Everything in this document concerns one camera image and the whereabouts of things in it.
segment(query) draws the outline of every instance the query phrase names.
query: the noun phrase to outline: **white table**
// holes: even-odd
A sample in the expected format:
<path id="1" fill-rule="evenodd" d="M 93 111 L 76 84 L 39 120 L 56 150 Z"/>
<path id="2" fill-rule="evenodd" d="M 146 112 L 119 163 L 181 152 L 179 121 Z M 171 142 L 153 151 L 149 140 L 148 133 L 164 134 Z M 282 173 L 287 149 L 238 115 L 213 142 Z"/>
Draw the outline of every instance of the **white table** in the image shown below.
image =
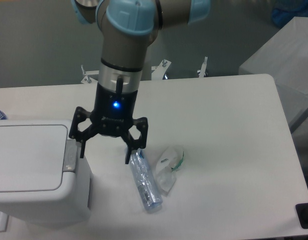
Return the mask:
<path id="1" fill-rule="evenodd" d="M 10 119 L 71 119 L 92 110 L 95 84 L 0 89 Z M 269 75 L 141 82 L 134 117 L 149 119 L 153 164 L 168 145 L 186 158 L 163 208 L 143 209 L 125 144 L 96 136 L 88 222 L 41 227 L 11 218 L 0 240 L 242 240 L 307 235 L 295 205 L 308 191 L 274 80 Z"/>

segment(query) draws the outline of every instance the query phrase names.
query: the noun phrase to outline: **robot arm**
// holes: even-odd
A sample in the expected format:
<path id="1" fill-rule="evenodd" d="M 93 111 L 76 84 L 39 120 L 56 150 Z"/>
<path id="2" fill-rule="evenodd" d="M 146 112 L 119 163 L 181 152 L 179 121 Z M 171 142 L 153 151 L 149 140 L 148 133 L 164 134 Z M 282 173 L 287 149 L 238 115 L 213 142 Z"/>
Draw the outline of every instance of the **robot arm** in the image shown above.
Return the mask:
<path id="1" fill-rule="evenodd" d="M 72 0 L 72 4 L 82 23 L 97 22 L 104 43 L 94 110 L 76 108 L 69 136 L 82 144 L 81 157 L 86 141 L 96 134 L 122 137 L 128 164 L 132 152 L 145 148 L 147 141 L 147 118 L 132 116 L 147 47 L 161 28 L 203 19 L 210 0 Z M 87 118 L 92 124 L 79 131 L 78 124 Z M 132 126 L 140 131 L 139 139 L 130 134 Z"/>

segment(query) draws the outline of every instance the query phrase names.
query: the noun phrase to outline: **blue led light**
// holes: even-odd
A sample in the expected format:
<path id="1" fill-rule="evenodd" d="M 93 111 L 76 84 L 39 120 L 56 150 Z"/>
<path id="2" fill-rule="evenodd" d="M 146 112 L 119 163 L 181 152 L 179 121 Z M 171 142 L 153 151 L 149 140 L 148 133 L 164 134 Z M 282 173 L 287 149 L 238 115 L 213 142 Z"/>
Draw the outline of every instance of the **blue led light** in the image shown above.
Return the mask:
<path id="1" fill-rule="evenodd" d="M 116 108 L 116 109 L 120 109 L 120 103 L 117 102 L 117 101 L 114 102 L 114 103 L 113 103 L 113 107 Z"/>

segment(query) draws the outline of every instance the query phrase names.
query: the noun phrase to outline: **blue cloth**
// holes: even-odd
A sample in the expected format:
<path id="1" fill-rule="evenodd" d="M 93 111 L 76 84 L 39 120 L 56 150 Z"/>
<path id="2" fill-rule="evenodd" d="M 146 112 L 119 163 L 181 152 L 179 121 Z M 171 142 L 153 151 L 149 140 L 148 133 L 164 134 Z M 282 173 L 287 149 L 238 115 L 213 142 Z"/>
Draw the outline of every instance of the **blue cloth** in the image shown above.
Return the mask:
<path id="1" fill-rule="evenodd" d="M 282 28 L 294 17 L 308 17 L 308 0 L 277 0 L 272 11 L 274 24 Z"/>

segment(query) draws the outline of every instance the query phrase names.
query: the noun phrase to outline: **gray floor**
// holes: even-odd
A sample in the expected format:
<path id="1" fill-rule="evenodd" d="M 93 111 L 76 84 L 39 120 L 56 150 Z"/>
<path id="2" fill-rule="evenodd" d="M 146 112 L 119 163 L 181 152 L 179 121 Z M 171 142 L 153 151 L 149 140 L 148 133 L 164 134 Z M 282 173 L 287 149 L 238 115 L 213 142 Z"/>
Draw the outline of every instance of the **gray floor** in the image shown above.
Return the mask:
<path id="1" fill-rule="evenodd" d="M 212 0 L 207 19 L 163 30 L 152 48 L 152 65 L 172 62 L 171 78 L 195 77 L 204 56 L 210 76 L 237 75 L 238 67 L 278 29 L 274 0 Z M 98 70 L 102 35 L 81 25 L 70 0 L 0 2 L 0 88 L 76 84 L 80 65 Z"/>

